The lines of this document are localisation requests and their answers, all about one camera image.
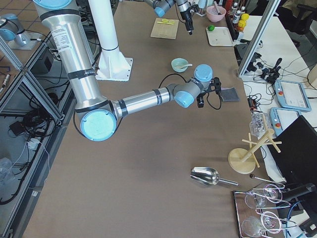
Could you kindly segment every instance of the sticker label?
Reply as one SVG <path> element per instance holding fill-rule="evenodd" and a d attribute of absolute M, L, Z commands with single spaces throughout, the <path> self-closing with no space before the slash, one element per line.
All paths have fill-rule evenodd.
<path fill-rule="evenodd" d="M 52 31 L 58 52 L 63 52 L 73 48 L 66 27 Z"/>
<path fill-rule="evenodd" d="M 33 191 L 33 192 L 32 192 L 32 196 L 33 196 L 33 197 L 36 197 L 36 196 L 38 195 L 38 193 L 39 193 L 39 192 Z"/>

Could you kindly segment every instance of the white pillar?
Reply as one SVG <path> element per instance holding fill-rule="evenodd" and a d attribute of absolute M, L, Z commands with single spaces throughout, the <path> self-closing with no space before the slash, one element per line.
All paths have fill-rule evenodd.
<path fill-rule="evenodd" d="M 96 79 L 128 81 L 133 60 L 120 52 L 110 0 L 89 0 L 89 6 L 102 47 Z"/>

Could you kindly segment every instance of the pink bowl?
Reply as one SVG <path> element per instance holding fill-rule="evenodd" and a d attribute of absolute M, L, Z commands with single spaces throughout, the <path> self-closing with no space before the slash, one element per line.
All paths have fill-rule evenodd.
<path fill-rule="evenodd" d="M 218 15 L 217 10 L 216 10 L 214 5 L 213 6 L 209 6 L 206 9 L 207 18 L 211 22 L 219 22 L 219 21 L 221 21 L 224 18 L 225 14 L 227 13 L 226 9 L 224 9 L 221 6 L 218 6 L 218 7 L 219 7 L 219 11 L 220 11 L 221 15 Z"/>

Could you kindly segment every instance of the blue joint cap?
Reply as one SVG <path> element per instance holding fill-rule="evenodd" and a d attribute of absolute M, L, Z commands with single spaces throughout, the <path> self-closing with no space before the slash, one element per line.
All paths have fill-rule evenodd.
<path fill-rule="evenodd" d="M 83 116 L 80 129 L 85 137 L 93 141 L 107 140 L 114 134 L 116 119 L 104 109 L 96 109 Z"/>
<path fill-rule="evenodd" d="M 162 17 L 165 15 L 165 11 L 158 6 L 154 8 L 154 12 L 157 14 L 158 17 Z"/>
<path fill-rule="evenodd" d="M 66 7 L 71 3 L 72 0 L 33 0 L 33 2 L 41 6 L 43 8 L 47 8 L 49 10 L 58 10 Z"/>
<path fill-rule="evenodd" d="M 174 96 L 175 101 L 184 108 L 189 107 L 194 102 L 194 97 L 186 91 L 178 91 Z"/>
<path fill-rule="evenodd" d="M 14 15 L 13 13 L 8 13 L 5 15 L 2 15 L 3 18 L 8 19 L 8 20 L 14 20 L 14 19 L 18 19 L 18 17 L 16 15 Z"/>
<path fill-rule="evenodd" d="M 0 29 L 0 35 L 5 41 L 12 41 L 15 39 L 15 33 L 7 29 Z"/>
<path fill-rule="evenodd" d="M 212 68 L 207 64 L 200 64 L 195 69 L 194 77 L 201 82 L 208 82 L 212 79 Z"/>

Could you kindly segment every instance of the yellow bottle cap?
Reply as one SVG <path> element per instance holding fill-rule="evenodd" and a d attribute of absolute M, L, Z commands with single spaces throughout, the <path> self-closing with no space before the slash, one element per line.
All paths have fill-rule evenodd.
<path fill-rule="evenodd" d="M 246 21 L 246 20 L 248 20 L 248 19 L 249 19 L 249 17 L 250 17 L 250 16 L 249 16 L 249 14 L 247 14 L 247 13 L 243 13 L 243 14 L 242 14 L 242 16 L 240 17 L 240 19 L 241 19 L 241 20 L 245 20 L 245 21 Z"/>
<path fill-rule="evenodd" d="M 246 25 L 247 25 L 247 21 L 245 21 L 245 20 L 240 20 L 240 21 L 238 21 L 238 26 L 239 27 L 246 27 Z"/>

